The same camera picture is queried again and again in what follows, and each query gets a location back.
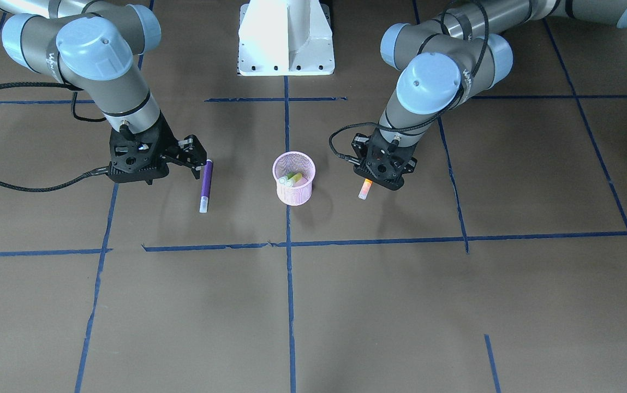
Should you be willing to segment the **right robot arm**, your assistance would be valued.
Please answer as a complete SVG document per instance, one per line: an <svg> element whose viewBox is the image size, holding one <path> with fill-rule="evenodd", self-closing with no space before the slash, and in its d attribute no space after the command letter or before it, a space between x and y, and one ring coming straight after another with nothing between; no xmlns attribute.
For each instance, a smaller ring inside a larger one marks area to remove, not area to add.
<svg viewBox="0 0 627 393"><path fill-rule="evenodd" d="M151 184L169 173L165 153L178 150L134 57L158 47L162 28L144 5L106 1L0 1L10 18L2 44L17 64L48 75L47 87L85 91L111 126L111 159L84 172L113 182Z"/></svg>

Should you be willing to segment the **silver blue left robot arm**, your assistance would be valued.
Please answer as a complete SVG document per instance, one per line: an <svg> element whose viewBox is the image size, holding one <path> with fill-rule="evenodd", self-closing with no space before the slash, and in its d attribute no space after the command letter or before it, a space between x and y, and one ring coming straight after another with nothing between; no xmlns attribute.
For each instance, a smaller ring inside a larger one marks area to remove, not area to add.
<svg viewBox="0 0 627 393"><path fill-rule="evenodd" d="M355 174L390 190L415 171L414 153L438 117L491 89L513 67L502 33L548 16L627 29L627 1L451 1L417 25L395 24L380 54L400 75L370 136L356 134Z"/></svg>

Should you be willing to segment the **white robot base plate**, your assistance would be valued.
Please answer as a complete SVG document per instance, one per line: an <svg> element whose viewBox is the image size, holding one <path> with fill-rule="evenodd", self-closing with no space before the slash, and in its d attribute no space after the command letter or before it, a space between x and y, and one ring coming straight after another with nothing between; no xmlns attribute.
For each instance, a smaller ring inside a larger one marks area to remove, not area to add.
<svg viewBox="0 0 627 393"><path fill-rule="evenodd" d="M336 67L328 1L245 3L238 39L239 75L331 75Z"/></svg>

